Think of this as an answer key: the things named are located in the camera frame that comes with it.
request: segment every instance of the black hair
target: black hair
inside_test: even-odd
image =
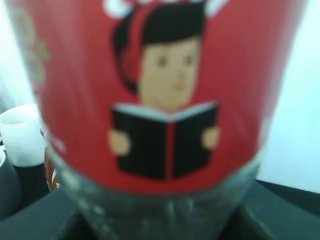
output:
[[[116,65],[125,86],[136,93],[138,84],[125,77],[120,63],[121,51],[129,43],[130,21],[139,7],[117,26],[113,36]],[[142,28],[142,45],[171,43],[201,36],[205,25],[204,3],[164,4],[155,9]]]

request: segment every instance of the red container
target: red container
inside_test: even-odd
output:
[[[214,239],[254,179],[305,2],[7,3],[61,184],[98,235]]]

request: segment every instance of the red label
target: red label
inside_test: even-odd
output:
[[[215,186],[255,156],[304,4],[7,2],[55,151],[149,194]]]

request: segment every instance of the hand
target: hand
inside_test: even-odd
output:
[[[215,127],[209,127],[205,129],[201,136],[202,146],[206,150],[215,149],[219,143],[220,129]]]
[[[119,130],[111,130],[109,133],[109,144],[113,153],[117,156],[128,155],[131,147],[129,136]]]

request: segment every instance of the table surface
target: table surface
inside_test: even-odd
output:
[[[19,212],[17,211],[12,217],[0,222],[0,239],[92,240],[94,238],[77,206],[69,197],[60,189],[48,194],[43,165],[16,168],[16,170],[22,184],[23,199],[18,209]],[[262,185],[267,186],[275,193],[278,191],[283,198],[290,197],[296,204],[309,205],[307,210],[313,215],[288,203]],[[319,240],[319,212],[314,211],[314,208],[317,209],[320,203],[318,201],[319,195],[294,189],[283,190],[280,187],[256,182],[242,205],[235,211],[226,227],[223,239],[233,240],[235,239],[234,235],[237,235],[237,240],[258,239],[252,238],[254,231],[248,230],[248,228],[252,228],[252,224],[246,222],[249,210],[250,216],[254,216],[254,222],[257,222],[257,225],[262,223],[277,239]]]

